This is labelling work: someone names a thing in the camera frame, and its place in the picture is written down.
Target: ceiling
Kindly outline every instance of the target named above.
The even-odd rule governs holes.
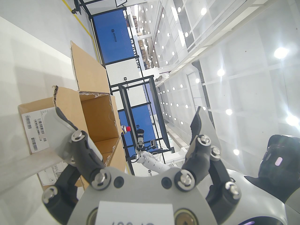
[[[173,40],[165,35],[165,41],[158,41],[172,47]],[[157,49],[156,54],[163,56],[161,64],[180,61],[167,58],[173,47]],[[280,47],[288,51],[282,59],[278,51],[275,53]],[[220,69],[224,70],[222,77],[218,76]],[[187,142],[197,107],[207,107],[224,160],[244,174],[257,176],[271,135],[300,137],[300,126],[291,126],[286,120],[289,115],[300,118],[299,72],[300,0],[277,0],[172,75],[157,91],[160,102],[164,102],[161,107],[166,123]]]

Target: white robotic arm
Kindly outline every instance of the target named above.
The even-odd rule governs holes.
[[[156,160],[150,153],[142,151],[140,157],[136,161],[137,163],[143,164],[144,167],[157,173],[163,173],[170,169],[170,167],[162,162]]]

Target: cardboard box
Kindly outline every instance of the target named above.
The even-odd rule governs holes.
[[[122,129],[115,97],[109,94],[106,70],[73,42],[71,58],[78,91],[54,86],[53,97],[19,105],[24,129],[26,131],[25,113],[57,106],[69,121],[89,134],[103,155],[106,166],[124,171]],[[82,185],[84,188],[88,185],[83,178]]]

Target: robotic arm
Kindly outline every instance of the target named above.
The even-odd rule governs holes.
[[[168,203],[172,204],[175,225],[221,224],[234,211],[241,192],[230,181],[220,160],[219,148],[212,146],[211,138],[216,138],[216,135],[207,136],[203,131],[207,127],[202,126],[201,121],[207,119],[207,114],[199,107],[191,124],[193,137],[182,169],[169,168],[154,161],[141,150],[143,143],[140,139],[136,148],[137,161],[160,173],[141,178],[114,167],[105,167],[101,153],[86,132],[78,130],[59,108],[48,112],[44,122],[49,128],[49,144],[69,165],[55,185],[44,191],[42,201],[45,207],[61,224],[94,225],[102,224],[96,223],[96,219],[101,219],[98,210],[100,201]],[[195,187],[208,173],[214,188],[205,199]],[[80,175],[90,185],[78,201],[74,184]]]

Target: white floor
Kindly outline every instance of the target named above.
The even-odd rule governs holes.
[[[91,32],[85,13],[77,16]],[[71,40],[95,58],[90,35],[62,0],[1,0],[1,169],[29,155],[17,106],[51,97],[52,85],[76,88]],[[41,195],[36,175],[0,193],[0,224],[57,224]]]

